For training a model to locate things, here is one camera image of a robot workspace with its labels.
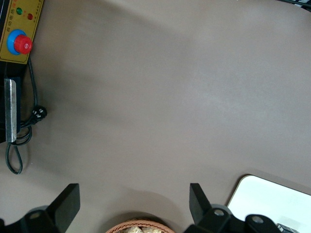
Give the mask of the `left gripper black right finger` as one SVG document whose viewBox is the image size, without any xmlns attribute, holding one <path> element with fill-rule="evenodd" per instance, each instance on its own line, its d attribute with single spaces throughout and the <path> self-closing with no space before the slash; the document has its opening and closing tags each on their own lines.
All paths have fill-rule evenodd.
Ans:
<svg viewBox="0 0 311 233">
<path fill-rule="evenodd" d="M 186 233 L 244 233 L 245 223 L 228 208 L 211 205 L 200 184 L 190 184 L 189 208 L 193 219 Z"/>
</svg>

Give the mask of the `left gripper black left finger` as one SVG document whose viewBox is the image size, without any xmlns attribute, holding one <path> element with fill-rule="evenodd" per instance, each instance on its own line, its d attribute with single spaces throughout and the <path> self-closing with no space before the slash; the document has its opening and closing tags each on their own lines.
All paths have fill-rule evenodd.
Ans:
<svg viewBox="0 0 311 233">
<path fill-rule="evenodd" d="M 33 210 L 18 221 L 5 225 L 2 233 L 65 233 L 80 210 L 80 187 L 69 184 L 46 209 Z"/>
</svg>

